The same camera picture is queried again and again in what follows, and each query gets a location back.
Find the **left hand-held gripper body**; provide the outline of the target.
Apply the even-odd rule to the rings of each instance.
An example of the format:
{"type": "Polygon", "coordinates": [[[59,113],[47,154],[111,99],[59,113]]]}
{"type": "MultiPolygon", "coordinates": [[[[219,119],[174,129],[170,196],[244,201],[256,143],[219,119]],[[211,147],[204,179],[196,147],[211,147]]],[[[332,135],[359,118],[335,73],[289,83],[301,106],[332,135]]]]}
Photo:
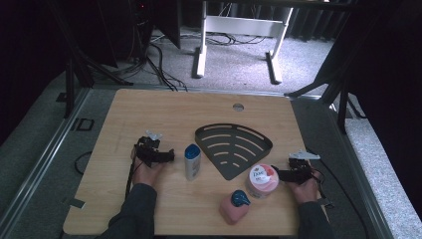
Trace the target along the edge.
{"type": "Polygon", "coordinates": [[[145,163],[148,167],[153,164],[161,163],[162,160],[159,157],[159,145],[162,135],[160,133],[153,133],[150,130],[145,132],[133,148],[133,158],[139,159],[145,163]]]}

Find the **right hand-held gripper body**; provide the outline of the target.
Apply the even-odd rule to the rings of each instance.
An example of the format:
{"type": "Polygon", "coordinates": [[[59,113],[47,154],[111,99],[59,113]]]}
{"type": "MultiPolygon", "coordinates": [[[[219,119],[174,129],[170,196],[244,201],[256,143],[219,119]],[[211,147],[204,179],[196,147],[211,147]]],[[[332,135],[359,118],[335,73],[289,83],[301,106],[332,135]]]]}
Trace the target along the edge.
{"type": "Polygon", "coordinates": [[[318,154],[299,150],[289,154],[289,166],[291,168],[291,182],[303,184],[313,177],[313,168],[310,165],[311,160],[319,160],[318,154]]]}

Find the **pink cream jar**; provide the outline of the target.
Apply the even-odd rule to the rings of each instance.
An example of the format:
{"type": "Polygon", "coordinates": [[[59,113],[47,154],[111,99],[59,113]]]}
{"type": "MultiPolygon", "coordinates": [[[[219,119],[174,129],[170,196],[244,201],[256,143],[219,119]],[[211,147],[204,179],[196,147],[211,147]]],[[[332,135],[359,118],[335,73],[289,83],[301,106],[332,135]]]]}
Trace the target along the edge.
{"type": "Polygon", "coordinates": [[[268,164],[255,164],[246,180],[247,192],[255,198],[269,196],[279,185],[277,172],[268,164]]]}

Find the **white bottle with blue cap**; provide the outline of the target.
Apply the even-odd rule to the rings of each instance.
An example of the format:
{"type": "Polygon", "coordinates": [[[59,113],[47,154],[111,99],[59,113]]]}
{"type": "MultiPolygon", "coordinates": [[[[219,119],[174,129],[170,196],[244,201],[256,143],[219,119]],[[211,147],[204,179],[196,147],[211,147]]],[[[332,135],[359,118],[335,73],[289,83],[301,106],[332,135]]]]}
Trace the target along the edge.
{"type": "Polygon", "coordinates": [[[198,145],[192,143],[185,148],[184,162],[186,179],[195,179],[199,173],[201,163],[201,150],[198,145]]]}

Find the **black slotted corner rack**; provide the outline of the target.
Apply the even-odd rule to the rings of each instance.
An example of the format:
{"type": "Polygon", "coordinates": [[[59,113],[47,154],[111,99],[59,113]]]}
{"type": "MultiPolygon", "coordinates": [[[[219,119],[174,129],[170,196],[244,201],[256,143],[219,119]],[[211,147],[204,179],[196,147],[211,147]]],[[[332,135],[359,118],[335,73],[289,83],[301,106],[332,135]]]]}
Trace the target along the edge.
{"type": "Polygon", "coordinates": [[[213,123],[195,130],[195,141],[226,180],[232,180],[266,157],[272,141],[234,123],[213,123]]]}

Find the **pink bottle with blue cap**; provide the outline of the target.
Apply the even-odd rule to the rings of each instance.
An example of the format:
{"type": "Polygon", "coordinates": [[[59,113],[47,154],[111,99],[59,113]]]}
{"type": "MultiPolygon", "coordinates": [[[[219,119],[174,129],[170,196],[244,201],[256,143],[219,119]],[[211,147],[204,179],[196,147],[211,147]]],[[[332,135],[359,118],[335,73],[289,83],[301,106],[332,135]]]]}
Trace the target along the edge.
{"type": "Polygon", "coordinates": [[[238,223],[249,211],[251,201],[243,190],[235,190],[225,197],[219,212],[229,225],[238,223]]]}

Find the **person's right hand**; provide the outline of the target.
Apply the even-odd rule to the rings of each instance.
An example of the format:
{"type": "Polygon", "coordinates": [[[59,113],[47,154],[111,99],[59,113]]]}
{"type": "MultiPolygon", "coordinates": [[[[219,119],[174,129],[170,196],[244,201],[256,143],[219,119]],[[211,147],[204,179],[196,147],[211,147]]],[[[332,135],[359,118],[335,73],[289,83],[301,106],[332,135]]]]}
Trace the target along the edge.
{"type": "Polygon", "coordinates": [[[302,184],[287,182],[287,186],[291,190],[298,205],[307,202],[317,202],[318,180],[320,173],[314,170],[312,172],[312,176],[312,178],[302,184]]]}

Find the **person's left hand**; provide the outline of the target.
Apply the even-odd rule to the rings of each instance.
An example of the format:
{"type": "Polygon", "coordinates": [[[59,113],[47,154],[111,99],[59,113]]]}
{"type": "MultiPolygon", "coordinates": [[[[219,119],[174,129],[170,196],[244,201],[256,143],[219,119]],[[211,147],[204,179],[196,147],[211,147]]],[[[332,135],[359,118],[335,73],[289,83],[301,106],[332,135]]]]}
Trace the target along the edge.
{"type": "Polygon", "coordinates": [[[131,152],[131,159],[132,170],[130,181],[133,185],[143,183],[153,186],[161,170],[166,166],[166,163],[158,163],[152,167],[147,166],[142,160],[137,158],[135,149],[131,152]]]}

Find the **black metal stand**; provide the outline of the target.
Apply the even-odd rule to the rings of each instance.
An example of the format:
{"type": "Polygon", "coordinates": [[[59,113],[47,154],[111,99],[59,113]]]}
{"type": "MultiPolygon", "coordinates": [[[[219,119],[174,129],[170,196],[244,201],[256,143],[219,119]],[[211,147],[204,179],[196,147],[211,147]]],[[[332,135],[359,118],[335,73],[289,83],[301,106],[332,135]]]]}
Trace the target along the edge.
{"type": "Polygon", "coordinates": [[[66,111],[64,118],[67,119],[75,108],[75,84],[74,78],[78,78],[83,88],[91,88],[95,84],[90,68],[94,68],[102,75],[111,79],[121,86],[132,86],[132,83],[123,80],[107,70],[105,67],[97,63],[95,60],[87,56],[79,47],[76,38],[69,26],[67,18],[57,0],[44,0],[50,11],[52,12],[61,33],[63,34],[68,53],[69,60],[66,64],[66,111]]]}
{"type": "Polygon", "coordinates": [[[344,124],[348,101],[347,88],[350,80],[347,74],[351,70],[352,63],[367,38],[367,34],[370,32],[372,21],[370,11],[371,4],[369,0],[355,0],[353,4],[347,4],[345,6],[346,21],[317,72],[314,81],[299,90],[287,93],[287,97],[298,98],[322,85],[327,85],[320,100],[324,104],[329,105],[336,98],[339,98],[337,125],[342,132],[345,132],[344,124]]]}

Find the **grey tape piece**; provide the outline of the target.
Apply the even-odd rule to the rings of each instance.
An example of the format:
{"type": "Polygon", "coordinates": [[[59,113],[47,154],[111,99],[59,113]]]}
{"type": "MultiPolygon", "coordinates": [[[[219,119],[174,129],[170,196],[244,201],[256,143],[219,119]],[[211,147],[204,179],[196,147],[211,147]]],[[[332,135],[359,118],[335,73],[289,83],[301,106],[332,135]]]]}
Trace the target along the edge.
{"type": "Polygon", "coordinates": [[[65,204],[65,205],[68,205],[68,206],[73,206],[73,207],[79,208],[79,209],[83,209],[85,204],[86,204],[85,201],[82,201],[80,199],[68,198],[68,197],[65,197],[62,200],[62,203],[65,204]]]}

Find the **dark computer tower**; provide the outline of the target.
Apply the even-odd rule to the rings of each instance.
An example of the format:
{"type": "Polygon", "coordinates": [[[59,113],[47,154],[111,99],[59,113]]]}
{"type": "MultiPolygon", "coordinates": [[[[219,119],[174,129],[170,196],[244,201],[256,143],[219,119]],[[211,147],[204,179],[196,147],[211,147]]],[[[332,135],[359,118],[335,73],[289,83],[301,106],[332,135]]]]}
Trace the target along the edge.
{"type": "Polygon", "coordinates": [[[99,0],[116,60],[145,62],[152,23],[150,0],[99,0]]]}

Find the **dark curtain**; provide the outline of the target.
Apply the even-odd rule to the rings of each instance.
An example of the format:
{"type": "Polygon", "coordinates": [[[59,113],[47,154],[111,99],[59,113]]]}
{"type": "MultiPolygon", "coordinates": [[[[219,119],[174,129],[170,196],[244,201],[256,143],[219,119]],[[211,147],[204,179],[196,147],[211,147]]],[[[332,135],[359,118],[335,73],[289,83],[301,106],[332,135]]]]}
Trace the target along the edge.
{"type": "Polygon", "coordinates": [[[328,10],[294,9],[287,36],[309,40],[333,40],[341,28],[344,14],[328,10]]]}

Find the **aluminium floor rail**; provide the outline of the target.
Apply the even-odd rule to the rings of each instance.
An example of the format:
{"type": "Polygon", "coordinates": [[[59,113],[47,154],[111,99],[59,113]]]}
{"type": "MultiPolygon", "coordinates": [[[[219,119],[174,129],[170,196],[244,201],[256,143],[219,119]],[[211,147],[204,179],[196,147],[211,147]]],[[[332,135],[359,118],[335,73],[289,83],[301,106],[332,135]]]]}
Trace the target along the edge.
{"type": "Polygon", "coordinates": [[[57,151],[61,147],[62,142],[75,123],[90,91],[90,89],[80,90],[75,99],[74,108],[69,113],[69,116],[66,119],[61,120],[57,130],[43,149],[30,173],[21,184],[12,202],[5,210],[4,214],[0,217],[0,237],[6,238],[7,234],[12,231],[13,227],[19,220],[39,183],[43,179],[44,174],[53,161],[57,151]]]}
{"type": "Polygon", "coordinates": [[[361,202],[364,205],[373,231],[378,239],[394,239],[368,177],[365,174],[364,167],[356,154],[355,148],[345,129],[342,126],[338,126],[337,119],[340,117],[340,108],[335,104],[336,102],[333,102],[328,105],[330,120],[335,126],[337,139],[341,143],[340,148],[344,151],[344,160],[349,167],[354,185],[359,192],[361,202]]]}

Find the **white desk frame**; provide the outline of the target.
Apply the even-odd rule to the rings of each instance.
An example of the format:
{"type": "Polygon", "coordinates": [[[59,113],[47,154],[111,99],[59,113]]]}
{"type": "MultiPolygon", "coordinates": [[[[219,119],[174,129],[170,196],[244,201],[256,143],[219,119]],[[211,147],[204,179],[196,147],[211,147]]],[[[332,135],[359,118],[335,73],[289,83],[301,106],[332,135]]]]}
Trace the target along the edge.
{"type": "Polygon", "coordinates": [[[275,38],[277,40],[272,51],[266,53],[266,62],[269,69],[270,80],[274,85],[282,82],[282,73],[279,64],[279,53],[285,39],[289,23],[294,11],[293,7],[287,8],[287,13],[282,20],[262,20],[237,17],[212,16],[207,13],[208,2],[202,3],[201,13],[201,45],[198,51],[194,76],[202,78],[206,65],[206,37],[208,33],[224,33],[247,35],[255,37],[275,38]]]}

